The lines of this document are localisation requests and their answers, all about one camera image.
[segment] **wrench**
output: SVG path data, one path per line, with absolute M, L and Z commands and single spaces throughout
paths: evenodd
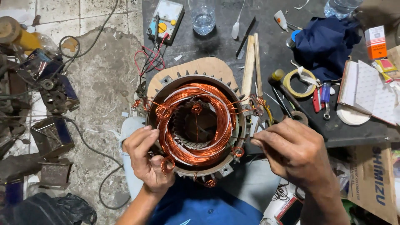
M 325 103 L 325 113 L 324 113 L 324 120 L 326 120 L 326 121 L 328 121 L 330 119 L 329 111 L 330 111 L 329 103 L 326 102 Z

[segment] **orange box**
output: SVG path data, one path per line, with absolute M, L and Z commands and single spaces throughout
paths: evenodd
M 385 30 L 383 26 L 377 26 L 366 30 L 365 41 L 370 59 L 387 56 Z

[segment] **light blue jeans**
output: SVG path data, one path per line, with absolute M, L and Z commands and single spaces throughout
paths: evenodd
M 120 152 L 124 163 L 125 177 L 128 184 L 131 199 L 135 199 L 143 181 L 138 179 L 133 173 L 131 161 L 128 153 L 122 152 L 122 142 L 134 131 L 144 127 L 142 124 L 146 120 L 142 117 L 127 118 L 122 124 L 121 138 L 119 141 Z M 271 171 L 268 161 L 255 159 L 248 163 L 243 163 L 234 172 L 218 181 L 218 185 L 225 191 L 248 203 L 260 212 L 264 212 L 281 178 Z

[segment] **human hand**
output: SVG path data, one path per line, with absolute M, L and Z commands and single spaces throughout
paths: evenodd
M 140 128 L 122 143 L 122 149 L 130 156 L 135 176 L 141 179 L 151 192 L 164 195 L 174 184 L 175 175 L 162 173 L 163 156 L 156 155 L 150 159 L 148 155 L 150 147 L 158 139 L 159 134 L 160 131 L 152 130 L 151 126 Z
M 286 118 L 253 137 L 252 143 L 264 150 L 276 175 L 307 192 L 335 188 L 339 192 L 324 140 L 316 131 Z

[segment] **plastic water bottle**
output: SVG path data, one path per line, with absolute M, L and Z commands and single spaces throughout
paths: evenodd
M 346 18 L 364 0 L 328 0 L 324 8 L 326 17 L 335 15 L 339 20 Z
M 193 29 L 206 35 L 215 27 L 215 0 L 188 0 Z

